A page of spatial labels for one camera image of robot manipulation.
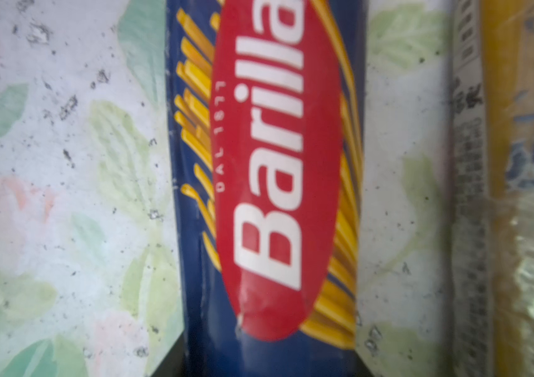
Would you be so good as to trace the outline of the blue Barilla spaghetti bag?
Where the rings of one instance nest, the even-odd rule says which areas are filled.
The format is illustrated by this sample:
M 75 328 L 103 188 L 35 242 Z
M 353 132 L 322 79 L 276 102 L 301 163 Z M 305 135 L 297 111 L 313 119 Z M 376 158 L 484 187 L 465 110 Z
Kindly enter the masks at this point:
M 170 1 L 190 376 L 353 376 L 365 1 Z

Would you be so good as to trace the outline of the blue and clear spaghetti bag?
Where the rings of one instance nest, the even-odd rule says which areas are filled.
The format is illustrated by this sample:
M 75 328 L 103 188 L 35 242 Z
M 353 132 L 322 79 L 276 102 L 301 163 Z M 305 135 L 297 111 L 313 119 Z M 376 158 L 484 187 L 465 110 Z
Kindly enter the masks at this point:
M 454 369 L 534 376 L 534 1 L 457 1 Z

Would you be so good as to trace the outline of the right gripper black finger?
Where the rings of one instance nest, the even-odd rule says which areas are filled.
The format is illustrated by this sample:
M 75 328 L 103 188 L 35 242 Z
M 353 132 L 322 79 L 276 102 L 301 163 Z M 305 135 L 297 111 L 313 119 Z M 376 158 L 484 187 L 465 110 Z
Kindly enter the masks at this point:
M 152 377 L 186 377 L 185 338 L 181 334 Z

